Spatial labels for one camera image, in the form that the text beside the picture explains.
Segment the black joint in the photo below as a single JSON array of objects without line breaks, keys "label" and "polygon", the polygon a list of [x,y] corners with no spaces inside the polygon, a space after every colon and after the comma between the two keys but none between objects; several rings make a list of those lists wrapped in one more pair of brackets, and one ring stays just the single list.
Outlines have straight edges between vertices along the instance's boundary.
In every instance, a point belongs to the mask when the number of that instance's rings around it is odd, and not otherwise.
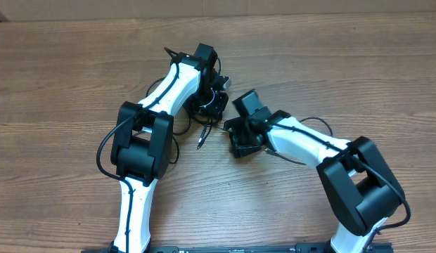
[{"label": "black joint", "polygon": [[259,96],[254,90],[235,99],[233,105],[240,117],[227,120],[224,123],[226,130],[232,130],[229,133],[229,138],[231,139],[233,155],[245,157],[261,150],[261,145],[266,145],[274,150],[268,142],[267,136],[271,130],[270,124],[276,124],[290,115],[280,110],[271,114],[268,107],[260,102]]},{"label": "black joint", "polygon": [[193,55],[179,53],[178,61],[193,66],[200,72],[198,90],[184,103],[184,107],[192,115],[212,118],[214,122],[222,119],[224,108],[229,100],[225,90],[225,83],[229,80],[220,77],[214,69],[218,59],[217,52],[212,46],[199,44]]},{"label": "black joint", "polygon": [[[118,113],[117,125],[130,117],[132,120],[115,132],[110,160],[117,166],[117,175],[136,176],[149,184],[160,179],[168,167],[174,118],[166,112],[157,113],[125,102]],[[132,136],[133,130],[143,127],[152,129],[149,141]]]},{"label": "black joint", "polygon": [[[354,161],[357,155],[359,162]],[[348,175],[353,169],[365,172],[360,162],[370,166],[404,196],[377,147],[369,139],[359,137],[335,157],[326,158],[316,168],[338,221],[351,233],[365,236],[385,217],[392,216],[401,204],[399,197],[369,171],[357,185]]]},{"label": "black joint", "polygon": [[120,252],[118,247],[113,246],[113,245],[110,247],[109,251],[110,251],[110,253],[119,253]]}]

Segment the wire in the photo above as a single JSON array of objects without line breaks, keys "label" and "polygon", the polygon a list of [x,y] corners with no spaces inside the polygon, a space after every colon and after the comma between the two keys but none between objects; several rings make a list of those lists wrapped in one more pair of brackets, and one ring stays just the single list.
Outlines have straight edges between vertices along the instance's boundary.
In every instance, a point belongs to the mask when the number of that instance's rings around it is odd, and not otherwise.
[{"label": "wire", "polygon": [[372,234],[370,235],[369,239],[366,241],[365,246],[363,248],[363,252],[366,252],[366,250],[368,249],[369,245],[373,242],[374,237],[377,234],[380,234],[380,231],[382,231],[384,229],[389,229],[389,228],[398,228],[400,226],[403,226],[403,225],[407,224],[410,221],[411,210],[410,210],[410,205],[407,202],[406,198],[401,193],[399,193],[399,191],[395,187],[393,187],[393,185],[387,179],[385,179],[377,171],[375,171],[373,168],[371,168],[370,166],[368,166],[367,164],[365,164],[361,160],[359,160],[359,159],[357,159],[355,157],[352,157],[352,159],[355,160],[356,162],[358,162],[363,168],[365,168],[366,171],[371,172],[374,176],[376,176],[384,184],[386,184],[398,196],[398,198],[401,200],[402,204],[404,205],[404,208],[406,209],[406,218],[404,218],[404,220],[399,221],[397,223],[393,223],[393,224],[383,225],[383,226],[380,226],[378,228],[374,228],[373,229]]},{"label": "wire", "polygon": [[[322,139],[320,139],[319,137],[316,137],[315,135],[302,130],[302,129],[298,129],[294,126],[283,126],[281,124],[270,124],[273,126],[277,126],[277,127],[281,127],[284,129],[290,129],[292,131],[297,131],[300,132],[301,134],[304,134],[312,139],[314,139],[315,141],[320,142],[321,144],[325,145],[328,148],[332,148],[338,152],[343,152],[343,150],[335,147],[334,145],[330,144],[329,142],[326,142]],[[404,218],[404,220],[397,222],[397,223],[393,223],[393,224],[388,224],[388,225],[384,225],[384,226],[380,226],[378,228],[373,229],[372,234],[370,235],[368,241],[366,241],[366,244],[364,245],[363,248],[363,252],[366,252],[366,250],[368,249],[369,245],[373,242],[374,237],[376,236],[376,234],[380,233],[380,231],[384,230],[384,229],[388,229],[388,228],[397,228],[400,226],[403,226],[405,224],[407,224],[410,221],[410,217],[411,217],[411,209],[409,206],[409,203],[406,201],[406,198],[404,196],[401,195],[401,193],[399,193],[399,191],[387,180],[385,179],[382,175],[380,175],[377,171],[375,171],[373,168],[371,168],[370,166],[368,166],[367,164],[365,164],[364,162],[362,162],[361,160],[351,156],[351,158],[357,162],[358,164],[360,164],[363,168],[365,168],[366,171],[369,171],[370,173],[372,173],[374,176],[376,176],[378,179],[380,179],[383,183],[385,183],[385,185],[387,185],[392,191],[393,193],[395,193],[395,195],[401,200],[401,203],[404,205],[404,208],[406,209],[406,217]]]},{"label": "wire", "polygon": [[169,161],[170,164],[176,164],[177,160],[179,160],[179,144],[176,141],[176,138],[173,136],[173,141],[176,144],[176,149],[177,149],[177,155],[176,155],[176,159],[174,162]]},{"label": "wire", "polygon": [[203,138],[204,138],[205,132],[207,131],[207,126],[208,126],[208,124],[209,124],[209,120],[210,120],[210,119],[207,119],[207,124],[204,124],[204,129],[203,129],[203,131],[201,132],[201,135],[199,135],[198,148],[199,148],[199,145],[201,144],[201,141],[203,141]]},{"label": "wire", "polygon": [[321,119],[320,117],[307,117],[305,119],[301,119],[300,122],[304,122],[304,121],[307,121],[309,119],[317,119],[317,120],[323,122],[323,124],[325,124],[326,127],[329,129],[329,136],[333,137],[333,131],[332,131],[331,126],[328,124],[328,122],[326,122],[324,119]]},{"label": "wire", "polygon": [[[171,51],[170,49],[168,49],[168,48],[165,48],[165,50],[168,52],[168,54],[171,56],[171,57],[173,57],[172,56],[172,54],[174,53],[174,54],[177,54],[177,53],[175,53],[175,52],[173,52],[173,51]],[[154,101],[151,103],[151,104],[149,104],[149,105],[147,105],[144,109],[146,109],[146,108],[151,108],[151,107],[153,107],[155,104],[157,104],[157,103],[159,103],[160,102],[160,100],[163,98],[163,96],[173,87],[173,85],[174,85],[174,83],[176,82],[176,80],[179,78],[179,64],[178,63],[175,63],[176,64],[176,74],[174,75],[174,78],[173,78],[173,80],[171,81],[171,83],[168,85],[168,87],[157,97],[157,98],[155,98],[154,99]],[[96,152],[96,165],[98,165],[98,168],[99,168],[99,171],[100,172],[102,172],[104,175],[106,175],[106,176],[108,176],[108,177],[110,177],[110,178],[112,178],[112,179],[115,179],[115,180],[118,180],[118,181],[121,181],[121,182],[123,182],[123,183],[125,183],[126,185],[127,185],[127,187],[129,188],[129,197],[130,197],[130,199],[129,199],[129,209],[127,210],[127,220],[126,220],[126,233],[125,233],[125,235],[126,235],[126,253],[129,253],[129,232],[130,232],[130,230],[129,230],[129,222],[130,222],[130,215],[131,215],[131,211],[132,211],[132,198],[133,198],[133,196],[134,196],[134,190],[132,189],[132,186],[131,186],[131,184],[128,182],[128,181],[126,181],[126,179],[124,178],[124,177],[119,177],[119,176],[116,176],[116,175],[113,175],[113,174],[111,174],[111,173],[109,173],[109,172],[107,172],[103,167],[102,167],[102,165],[101,165],[101,153],[102,153],[102,151],[103,151],[103,149],[104,149],[104,146],[105,146],[105,144],[107,143],[107,141],[112,137],[112,135],[120,128],[120,127],[122,127],[124,124],[126,124],[127,122],[129,122],[130,120],[133,120],[133,117],[129,117],[129,118],[127,118],[127,119],[125,119],[123,122],[121,122],[120,124],[118,124],[117,126],[115,126],[115,128],[113,128],[112,129],[112,131],[110,131],[108,134],[107,134],[107,136],[105,136],[105,138],[103,139],[103,141],[101,142],[101,144],[99,145],[99,147],[98,147],[98,151]]]},{"label": "wire", "polygon": [[159,79],[155,80],[152,84],[150,84],[148,90],[146,90],[146,97],[149,96],[149,91],[153,88],[153,86],[154,86],[155,84],[157,84],[158,82],[163,81],[164,79],[165,79],[164,77],[159,78]]},{"label": "wire", "polygon": [[267,154],[269,154],[269,155],[273,155],[273,156],[275,156],[275,157],[279,157],[279,158],[281,158],[281,159],[284,159],[284,160],[287,161],[287,162],[291,162],[291,163],[299,164],[299,165],[306,165],[304,162],[297,162],[297,161],[292,160],[292,159],[290,159],[290,158],[284,157],[283,155],[277,153],[277,152],[274,151],[274,150],[270,150],[269,148],[265,148],[265,152],[266,152]]},{"label": "wire", "polygon": [[205,139],[207,139],[207,137],[209,136],[210,132],[212,131],[212,121],[213,121],[213,119],[210,118],[210,124],[206,124],[206,125],[204,125],[204,130],[206,130],[208,126],[210,126],[210,128],[209,128],[209,131],[207,132],[207,134],[204,136],[204,138],[200,138],[200,142],[199,142],[199,144],[198,144],[198,147],[196,148],[197,150],[200,149],[200,148],[204,145]]},{"label": "wire", "polygon": [[219,77],[221,74],[221,60],[219,59],[219,57],[217,57],[217,60],[218,60],[218,65],[219,65],[219,69],[218,69],[218,77]]}]

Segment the robotic arm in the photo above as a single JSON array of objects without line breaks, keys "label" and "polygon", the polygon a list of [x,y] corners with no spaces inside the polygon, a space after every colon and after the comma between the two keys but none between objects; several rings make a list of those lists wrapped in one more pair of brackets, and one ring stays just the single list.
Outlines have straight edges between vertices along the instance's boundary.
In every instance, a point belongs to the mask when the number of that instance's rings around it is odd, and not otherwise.
[{"label": "robotic arm", "polygon": [[[227,104],[224,91],[231,80],[213,68],[217,61],[213,47],[199,44],[193,55],[165,50],[172,61],[163,82],[138,104],[123,103],[118,113],[110,160],[120,176],[120,226],[112,245],[98,252],[147,250],[153,193],[169,164],[175,114],[184,106],[188,113],[218,121]],[[149,141],[132,136],[132,131],[141,130],[151,133]]]},{"label": "robotic arm", "polygon": [[[233,104],[240,117],[226,121],[224,128],[231,130],[234,156],[249,155],[265,145],[316,168],[340,221],[326,250],[360,253],[371,247],[373,234],[393,215],[401,199],[405,200],[404,191],[374,143],[363,136],[352,142],[326,136],[284,111],[271,114],[255,91],[247,92]],[[365,171],[367,177],[354,185],[350,177]]]}]

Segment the wooden surface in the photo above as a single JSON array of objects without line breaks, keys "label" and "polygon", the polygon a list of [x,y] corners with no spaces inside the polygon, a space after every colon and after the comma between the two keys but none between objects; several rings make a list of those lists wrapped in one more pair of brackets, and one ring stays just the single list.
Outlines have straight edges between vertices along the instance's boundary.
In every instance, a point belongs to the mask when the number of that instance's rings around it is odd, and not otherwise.
[{"label": "wooden surface", "polygon": [[[376,240],[436,252],[436,13],[0,23],[0,252],[79,252],[113,240],[120,187],[97,170],[98,144],[120,105],[166,75],[162,47],[192,53],[199,42],[217,50],[231,99],[257,89],[271,111],[373,139],[413,212]],[[236,115],[228,105],[224,117]],[[175,128],[185,124],[182,113]],[[313,169],[264,153],[235,160],[220,131],[196,150],[200,132],[194,124],[179,138],[179,163],[156,188],[154,245],[332,236],[337,220]]]},{"label": "wooden surface", "polygon": [[10,21],[436,11],[436,0],[0,0]]}]

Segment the black bracket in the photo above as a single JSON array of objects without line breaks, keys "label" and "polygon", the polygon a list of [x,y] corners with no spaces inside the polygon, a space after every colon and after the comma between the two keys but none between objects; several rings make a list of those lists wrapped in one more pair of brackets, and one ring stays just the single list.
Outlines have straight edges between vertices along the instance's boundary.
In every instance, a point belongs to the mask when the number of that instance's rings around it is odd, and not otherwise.
[{"label": "black bracket", "polygon": [[199,44],[195,53],[178,53],[172,63],[183,63],[193,66],[201,73],[199,89],[184,103],[187,111],[194,115],[210,117],[218,122],[223,117],[223,111],[229,100],[228,95],[223,92],[227,90],[228,77],[221,77],[213,68],[217,62],[218,55],[212,46]]},{"label": "black bracket", "polygon": [[349,171],[365,171],[358,159],[373,168],[405,197],[398,180],[383,159],[379,149],[363,136],[348,143],[348,148],[335,157],[326,158],[316,169],[338,221],[355,235],[367,235],[373,226],[385,217],[392,216],[401,204],[399,197],[378,179],[366,172],[367,177],[357,185]]},{"label": "black bracket", "polygon": [[[124,102],[118,112],[121,126],[113,139],[110,160],[117,166],[119,176],[137,176],[148,185],[165,174],[171,155],[174,118],[166,112],[153,112],[139,104]],[[150,141],[132,136],[143,127],[152,129]]]},{"label": "black bracket", "polygon": [[240,117],[224,122],[224,128],[231,130],[233,155],[245,157],[262,149],[262,145],[273,149],[268,141],[267,133],[271,130],[269,124],[275,124],[290,115],[284,111],[271,114],[267,106],[260,102],[254,90],[243,94],[232,102]]},{"label": "black bracket", "polygon": [[[251,247],[150,247],[149,253],[335,253],[329,242],[301,242],[296,245]],[[393,253],[390,243],[374,244],[369,253]]]}]

